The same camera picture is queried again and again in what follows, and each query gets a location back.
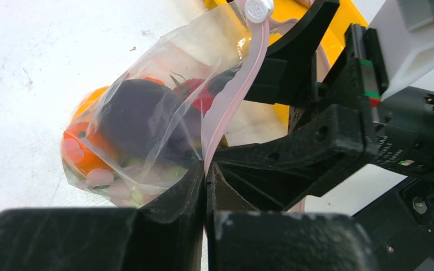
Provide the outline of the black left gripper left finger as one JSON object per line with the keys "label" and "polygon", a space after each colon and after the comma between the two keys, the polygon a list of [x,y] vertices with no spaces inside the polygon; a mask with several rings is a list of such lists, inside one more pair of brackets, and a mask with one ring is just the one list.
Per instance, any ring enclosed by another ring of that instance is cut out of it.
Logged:
{"label": "black left gripper left finger", "polygon": [[200,270],[203,162],[141,208],[0,213],[0,270]]}

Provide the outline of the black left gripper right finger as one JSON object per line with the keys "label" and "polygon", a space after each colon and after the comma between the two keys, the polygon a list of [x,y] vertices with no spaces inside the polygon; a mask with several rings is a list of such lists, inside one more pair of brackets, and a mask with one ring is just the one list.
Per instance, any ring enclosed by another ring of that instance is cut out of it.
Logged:
{"label": "black left gripper right finger", "polygon": [[378,270],[371,240],[349,216],[262,212],[230,186],[217,164],[206,180],[210,270]]}

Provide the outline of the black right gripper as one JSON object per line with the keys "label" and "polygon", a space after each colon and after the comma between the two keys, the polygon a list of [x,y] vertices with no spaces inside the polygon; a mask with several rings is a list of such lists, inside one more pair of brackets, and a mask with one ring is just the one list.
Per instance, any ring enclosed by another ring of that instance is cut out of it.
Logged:
{"label": "black right gripper", "polygon": [[337,152],[317,165],[334,185],[367,164],[434,182],[434,92],[409,86],[382,99],[388,79],[377,31],[351,24],[345,39],[289,132],[308,128],[314,142],[334,139]]}

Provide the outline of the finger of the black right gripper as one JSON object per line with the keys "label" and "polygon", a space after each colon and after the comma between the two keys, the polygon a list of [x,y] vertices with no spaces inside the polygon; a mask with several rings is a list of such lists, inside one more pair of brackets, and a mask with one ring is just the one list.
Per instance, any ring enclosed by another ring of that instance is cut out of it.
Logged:
{"label": "finger of the black right gripper", "polygon": [[333,104],[285,137],[216,152],[211,173],[246,209],[286,211],[305,196],[326,194],[375,155],[371,109]]}
{"label": "finger of the black right gripper", "polygon": [[296,105],[316,81],[316,52],[340,3],[313,1],[300,18],[296,1],[274,3],[269,47],[245,100]]}

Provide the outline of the green cabbage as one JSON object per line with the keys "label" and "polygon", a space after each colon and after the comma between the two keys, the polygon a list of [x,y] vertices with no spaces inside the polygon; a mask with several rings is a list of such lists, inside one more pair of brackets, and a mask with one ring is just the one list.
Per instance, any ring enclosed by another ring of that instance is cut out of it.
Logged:
{"label": "green cabbage", "polygon": [[128,204],[133,207],[142,207],[163,194],[170,187],[178,183],[188,170],[175,163],[164,162],[144,169],[145,162],[141,159],[132,159],[123,167],[132,182]]}

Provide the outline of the red tomato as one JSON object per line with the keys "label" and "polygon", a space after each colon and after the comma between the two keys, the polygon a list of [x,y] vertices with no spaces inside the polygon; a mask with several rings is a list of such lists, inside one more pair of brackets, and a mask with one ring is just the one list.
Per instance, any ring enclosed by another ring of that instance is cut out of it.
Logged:
{"label": "red tomato", "polygon": [[193,97],[192,106],[204,115],[210,109],[215,95],[210,93],[209,86],[202,78],[190,78],[178,74],[170,74],[175,87],[173,91],[183,98]]}

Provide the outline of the clear pink-dotted zip bag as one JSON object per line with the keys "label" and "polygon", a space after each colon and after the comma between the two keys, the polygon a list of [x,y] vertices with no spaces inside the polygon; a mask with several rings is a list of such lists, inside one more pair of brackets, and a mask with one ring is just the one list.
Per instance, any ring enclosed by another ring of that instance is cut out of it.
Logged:
{"label": "clear pink-dotted zip bag", "polygon": [[67,182],[140,208],[199,163],[207,171],[270,46],[303,22],[273,11],[273,1],[218,5],[90,93],[63,132]]}

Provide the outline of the large purple eggplant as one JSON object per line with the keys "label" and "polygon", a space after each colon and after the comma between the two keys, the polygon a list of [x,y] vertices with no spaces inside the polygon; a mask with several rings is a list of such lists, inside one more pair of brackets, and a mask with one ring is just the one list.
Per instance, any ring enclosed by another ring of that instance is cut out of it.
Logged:
{"label": "large purple eggplant", "polygon": [[134,158],[193,163],[201,155],[201,112],[167,86],[124,80],[106,95],[98,129],[114,147]]}

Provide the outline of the green orange mango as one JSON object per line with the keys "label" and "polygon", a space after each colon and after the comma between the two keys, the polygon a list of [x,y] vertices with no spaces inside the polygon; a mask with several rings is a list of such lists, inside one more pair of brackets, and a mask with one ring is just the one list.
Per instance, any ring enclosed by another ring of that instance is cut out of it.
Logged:
{"label": "green orange mango", "polygon": [[120,162],[115,147],[87,122],[76,122],[67,127],[63,132],[60,150],[64,162],[80,177],[86,177],[94,169],[113,172],[94,150],[103,151],[112,161]]}

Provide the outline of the orange pumpkin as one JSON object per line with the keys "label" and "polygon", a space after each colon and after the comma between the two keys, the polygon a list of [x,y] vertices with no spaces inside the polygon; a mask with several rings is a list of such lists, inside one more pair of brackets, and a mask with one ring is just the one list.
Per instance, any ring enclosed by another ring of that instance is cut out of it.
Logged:
{"label": "orange pumpkin", "polygon": [[157,78],[149,77],[149,76],[145,77],[144,80],[154,82],[154,83],[159,84],[159,85],[165,85],[165,83],[163,81],[161,81]]}

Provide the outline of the yellow bell pepper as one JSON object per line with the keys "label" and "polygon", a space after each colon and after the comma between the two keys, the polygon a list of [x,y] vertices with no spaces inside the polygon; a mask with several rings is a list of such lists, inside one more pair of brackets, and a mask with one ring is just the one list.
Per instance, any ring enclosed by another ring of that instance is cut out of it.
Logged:
{"label": "yellow bell pepper", "polygon": [[103,86],[101,88],[95,89],[88,93],[84,99],[80,102],[75,110],[71,120],[74,121],[78,118],[84,111],[86,111],[107,89],[109,86]]}

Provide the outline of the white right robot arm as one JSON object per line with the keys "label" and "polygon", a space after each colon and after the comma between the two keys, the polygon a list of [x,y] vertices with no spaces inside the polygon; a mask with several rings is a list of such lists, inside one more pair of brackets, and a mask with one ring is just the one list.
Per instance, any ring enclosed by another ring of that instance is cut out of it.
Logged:
{"label": "white right robot arm", "polygon": [[[216,152],[210,270],[414,270],[434,259],[434,1],[386,1],[350,23],[322,82],[316,51],[339,1],[313,1],[274,42],[247,100],[290,107],[288,134]],[[355,215],[290,212],[365,165],[404,176]]]}

